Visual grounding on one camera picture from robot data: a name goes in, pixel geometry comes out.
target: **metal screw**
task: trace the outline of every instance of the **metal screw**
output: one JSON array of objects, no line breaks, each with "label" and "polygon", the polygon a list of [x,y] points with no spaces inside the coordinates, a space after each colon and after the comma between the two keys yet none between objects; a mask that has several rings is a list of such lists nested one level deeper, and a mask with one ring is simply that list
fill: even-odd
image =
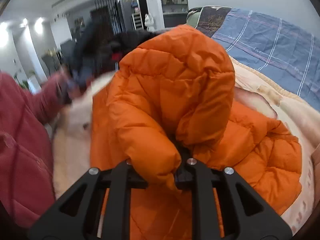
[{"label": "metal screw", "polygon": [[232,175],[235,172],[235,170],[231,167],[226,167],[224,169],[224,173],[228,174],[228,175]]},{"label": "metal screw", "polygon": [[98,168],[91,168],[89,170],[89,174],[90,175],[97,175],[99,173],[99,169]]},{"label": "metal screw", "polygon": [[187,163],[188,163],[189,165],[195,165],[195,164],[197,163],[197,160],[196,160],[195,158],[189,158],[189,159],[187,160]]}]

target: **person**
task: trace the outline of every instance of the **person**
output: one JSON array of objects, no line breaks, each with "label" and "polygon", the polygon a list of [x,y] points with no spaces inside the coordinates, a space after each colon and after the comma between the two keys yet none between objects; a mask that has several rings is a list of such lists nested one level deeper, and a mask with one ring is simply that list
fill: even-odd
[{"label": "person", "polygon": [[54,201],[53,156],[45,124],[70,98],[71,77],[62,68],[38,94],[0,72],[0,201],[14,222],[29,228]]}]

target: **orange puffer jacket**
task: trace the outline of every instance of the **orange puffer jacket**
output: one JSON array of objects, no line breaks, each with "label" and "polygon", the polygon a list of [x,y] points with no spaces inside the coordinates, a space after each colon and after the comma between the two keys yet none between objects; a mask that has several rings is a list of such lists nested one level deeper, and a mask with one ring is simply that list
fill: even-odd
[{"label": "orange puffer jacket", "polygon": [[234,167],[279,215],[297,198],[298,139],[233,101],[234,85],[225,50],[183,25],[125,56],[94,97],[91,165],[105,170],[130,158],[150,185],[132,191],[131,239],[191,238],[191,197],[175,188],[180,155],[170,135],[209,167]]}]

